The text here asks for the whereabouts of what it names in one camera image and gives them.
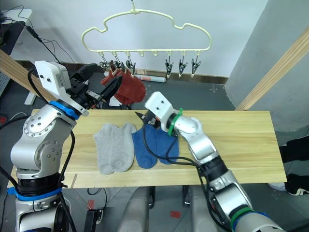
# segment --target gray sock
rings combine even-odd
[[[134,160],[132,133],[136,132],[133,124],[126,122],[123,127],[112,131],[112,152],[110,168],[114,172],[125,172]]]
[[[117,129],[116,125],[105,123],[102,129],[93,135],[97,146],[98,168],[101,174],[109,175],[113,173],[109,163],[112,151],[112,131]]]

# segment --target green cable tie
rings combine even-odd
[[[237,211],[233,216],[232,216],[232,218],[231,218],[231,229],[233,229],[233,224],[234,224],[234,222],[235,222],[235,220],[240,216],[240,215],[242,215],[242,214],[244,214],[244,213],[246,213],[246,212],[249,212],[249,211],[252,211],[253,212],[253,210],[251,209],[251,208],[249,208],[249,207],[244,207],[244,208],[242,208],[242,209],[240,209],[239,211]]]
[[[169,136],[172,136],[172,132],[173,132],[173,129],[174,129],[174,126],[175,126],[175,122],[177,121],[177,119],[181,115],[183,115],[183,109],[182,108],[180,108],[178,114],[173,118],[172,123],[169,126],[169,132],[168,132]]]

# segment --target white plastic hanger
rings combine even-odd
[[[168,14],[165,14],[165,13],[161,13],[161,12],[158,12],[158,11],[151,11],[151,10],[144,10],[144,9],[135,9],[135,5],[134,5],[134,2],[133,0],[131,0],[132,2],[132,6],[133,6],[133,9],[131,9],[130,11],[126,11],[126,12],[121,12],[121,13],[117,13],[117,14],[114,14],[114,15],[111,15],[107,18],[104,19],[103,21],[103,25],[105,26],[105,29],[103,30],[100,30],[99,28],[97,27],[91,27],[87,30],[85,30],[83,33],[82,33],[82,42],[83,42],[83,45],[85,46],[85,48],[87,50],[89,50],[90,52],[97,52],[101,57],[104,57],[104,52],[111,52],[113,54],[113,56],[117,56],[117,52],[124,52],[128,57],[130,56],[130,52],[138,52],[140,54],[140,56],[144,56],[144,52],[152,52],[154,56],[157,56],[158,55],[158,52],[167,52],[167,54],[170,56],[171,55],[171,52],[181,52],[181,54],[184,56],[185,55],[185,52],[187,51],[195,51],[197,53],[197,55],[199,56],[200,52],[202,51],[207,51],[208,49],[210,49],[211,47],[211,36],[209,35],[209,33],[202,27],[200,26],[197,26],[195,24],[192,24],[192,23],[184,23],[182,27],[179,27],[177,25],[175,25],[175,22],[174,22],[174,19],[172,16],[168,15]],[[156,14],[156,15],[161,15],[161,16],[164,16],[166,18],[169,18],[171,21],[172,21],[172,25],[174,28],[176,29],[179,29],[179,30],[183,30],[186,26],[189,26],[189,27],[193,27],[193,28],[196,28],[196,29],[199,29],[201,30],[202,32],[204,32],[208,38],[209,38],[209,46],[206,47],[206,48],[193,48],[193,49],[186,49],[186,48],[179,48],[179,49],[133,49],[133,50],[129,50],[129,49],[126,49],[126,50],[92,50],[90,49],[86,44],[85,44],[85,41],[84,41],[84,37],[85,35],[92,31],[92,30],[97,30],[98,32],[101,32],[101,33],[105,33],[108,31],[108,26],[107,26],[107,22],[109,20],[111,20],[112,18],[116,18],[118,16],[122,16],[122,15],[130,15],[130,14],[139,14],[139,13],[150,13],[150,14]]]

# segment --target wooden table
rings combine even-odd
[[[69,188],[198,185],[195,168],[164,165],[157,162],[151,169],[142,169],[134,159],[124,173],[100,174],[96,144],[92,135],[104,123],[122,126],[142,122],[133,110],[89,110],[88,117],[77,120],[73,155],[65,172],[64,184]],[[240,183],[286,182],[276,135],[268,111],[184,111],[183,115],[198,118],[222,159]],[[70,149],[69,137],[63,147],[62,164]],[[193,159],[188,145],[179,139],[180,155]]]

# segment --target blue sock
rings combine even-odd
[[[175,139],[177,139],[177,141],[170,149],[169,157],[179,156],[178,138],[169,136],[165,131],[161,129],[156,130],[156,154],[161,157],[166,157],[166,153]],[[166,159],[159,160],[163,164],[171,164]]]
[[[147,145],[150,150],[156,154],[156,140],[155,140],[156,129],[150,125],[145,125],[145,138]],[[157,158],[150,154],[143,142],[143,128],[140,128],[137,132],[132,134],[135,157],[137,163],[141,168],[152,168],[156,165]]]

